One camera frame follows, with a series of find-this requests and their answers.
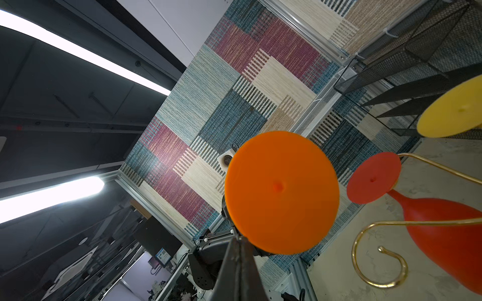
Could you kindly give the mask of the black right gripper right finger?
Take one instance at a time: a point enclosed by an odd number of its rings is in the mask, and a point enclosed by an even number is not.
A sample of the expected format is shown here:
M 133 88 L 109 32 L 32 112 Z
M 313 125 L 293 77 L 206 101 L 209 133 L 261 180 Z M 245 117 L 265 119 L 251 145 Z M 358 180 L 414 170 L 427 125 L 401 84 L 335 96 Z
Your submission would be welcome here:
M 240 299 L 242 301 L 268 301 L 256 263 L 253 247 L 247 238 L 240 240 Z

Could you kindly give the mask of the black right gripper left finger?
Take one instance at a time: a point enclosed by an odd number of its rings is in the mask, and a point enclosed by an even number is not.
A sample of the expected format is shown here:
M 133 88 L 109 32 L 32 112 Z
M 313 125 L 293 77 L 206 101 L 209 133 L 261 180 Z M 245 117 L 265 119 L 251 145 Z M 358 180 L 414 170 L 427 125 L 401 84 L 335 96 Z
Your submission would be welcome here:
M 242 250 L 244 238 L 232 238 L 228 244 L 222 266 L 213 289 L 211 300 L 241 301 L 242 293 Z

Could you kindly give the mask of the orange wine glass front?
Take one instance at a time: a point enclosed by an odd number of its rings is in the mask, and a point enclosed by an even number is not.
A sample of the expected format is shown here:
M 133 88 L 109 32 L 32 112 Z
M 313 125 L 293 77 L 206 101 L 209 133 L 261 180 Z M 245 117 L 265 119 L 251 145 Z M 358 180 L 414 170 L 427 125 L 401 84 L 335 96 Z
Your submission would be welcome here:
M 334 167 L 309 139 L 266 132 L 231 160 L 225 200 L 236 228 L 263 251 L 294 255 L 315 247 L 333 226 L 340 204 Z

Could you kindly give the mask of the yellow wine glass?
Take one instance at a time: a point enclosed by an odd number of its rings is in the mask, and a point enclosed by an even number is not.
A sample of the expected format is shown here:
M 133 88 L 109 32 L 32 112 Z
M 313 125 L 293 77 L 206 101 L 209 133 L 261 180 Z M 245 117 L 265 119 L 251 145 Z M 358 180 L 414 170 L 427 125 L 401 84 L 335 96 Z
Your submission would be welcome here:
M 464 133 L 481 126 L 481 76 L 452 88 L 420 116 L 417 132 L 429 138 Z

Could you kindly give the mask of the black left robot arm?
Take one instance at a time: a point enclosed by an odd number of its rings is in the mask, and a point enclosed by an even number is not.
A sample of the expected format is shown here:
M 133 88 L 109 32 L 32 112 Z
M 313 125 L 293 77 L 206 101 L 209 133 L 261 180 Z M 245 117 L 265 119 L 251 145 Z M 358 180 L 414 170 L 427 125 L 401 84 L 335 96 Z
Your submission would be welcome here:
M 225 198 L 221 213 L 230 229 L 218 234 L 206 230 L 199 245 L 188 254 L 195 283 L 210 290 L 212 300 L 267 300 L 255 258 L 270 253 L 253 246 L 238 231 Z

